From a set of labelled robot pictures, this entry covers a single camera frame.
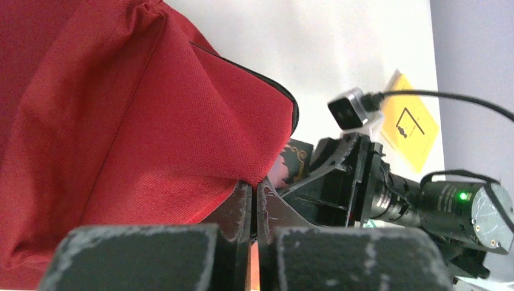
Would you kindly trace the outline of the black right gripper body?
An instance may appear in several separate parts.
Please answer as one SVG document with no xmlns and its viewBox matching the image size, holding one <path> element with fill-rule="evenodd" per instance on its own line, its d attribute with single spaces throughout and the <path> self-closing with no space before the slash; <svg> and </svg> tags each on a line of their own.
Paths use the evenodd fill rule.
<svg viewBox="0 0 514 291">
<path fill-rule="evenodd" d="M 372 162 L 382 160 L 384 146 L 362 133 L 319 140 L 309 174 L 279 190 L 279 196 L 317 226 L 354 226 L 358 196 L 364 190 Z"/>
</svg>

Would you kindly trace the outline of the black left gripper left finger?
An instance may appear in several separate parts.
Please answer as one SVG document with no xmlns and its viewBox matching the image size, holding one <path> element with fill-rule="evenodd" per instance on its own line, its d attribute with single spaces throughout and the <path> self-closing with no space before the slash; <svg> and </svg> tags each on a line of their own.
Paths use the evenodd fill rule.
<svg viewBox="0 0 514 291">
<path fill-rule="evenodd" d="M 199 224 L 71 231 L 39 290 L 248 290 L 252 188 L 238 182 Z"/>
</svg>

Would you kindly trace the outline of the blue Jane Eyre book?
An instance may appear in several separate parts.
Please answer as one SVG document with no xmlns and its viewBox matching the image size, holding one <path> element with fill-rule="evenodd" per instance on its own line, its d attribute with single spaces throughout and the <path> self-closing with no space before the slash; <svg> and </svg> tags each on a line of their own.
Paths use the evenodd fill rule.
<svg viewBox="0 0 514 291">
<path fill-rule="evenodd" d="M 282 189 L 307 177 L 314 146 L 290 139 L 267 174 L 276 189 Z"/>
</svg>

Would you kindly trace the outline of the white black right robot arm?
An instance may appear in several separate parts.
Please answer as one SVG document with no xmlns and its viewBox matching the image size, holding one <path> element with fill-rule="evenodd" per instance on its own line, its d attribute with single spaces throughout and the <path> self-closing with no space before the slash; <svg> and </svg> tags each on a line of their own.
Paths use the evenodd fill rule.
<svg viewBox="0 0 514 291">
<path fill-rule="evenodd" d="M 454 277 L 490 276 L 488 253 L 513 245 L 513 204 L 496 180 L 455 170 L 461 181 L 420 181 L 394 174 L 382 144 L 350 133 L 317 146 L 291 140 L 279 155 L 287 169 L 279 196 L 317 226 L 354 227 L 382 221 L 425 231 Z"/>
</svg>

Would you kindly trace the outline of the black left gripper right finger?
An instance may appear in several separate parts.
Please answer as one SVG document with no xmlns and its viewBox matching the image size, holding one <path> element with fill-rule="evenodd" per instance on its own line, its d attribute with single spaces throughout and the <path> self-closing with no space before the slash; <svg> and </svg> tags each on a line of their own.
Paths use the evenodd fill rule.
<svg viewBox="0 0 514 291">
<path fill-rule="evenodd" d="M 418 229 L 317 227 L 268 179 L 256 191 L 262 290 L 452 290 L 441 254 Z"/>
</svg>

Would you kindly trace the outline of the red student backpack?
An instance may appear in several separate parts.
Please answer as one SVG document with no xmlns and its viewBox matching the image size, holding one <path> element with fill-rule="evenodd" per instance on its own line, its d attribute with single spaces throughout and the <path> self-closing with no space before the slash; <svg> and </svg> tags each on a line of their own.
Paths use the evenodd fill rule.
<svg viewBox="0 0 514 291">
<path fill-rule="evenodd" d="M 298 111 L 163 1 L 2 1 L 1 288 L 35 289 L 77 227 L 202 221 Z"/>
</svg>

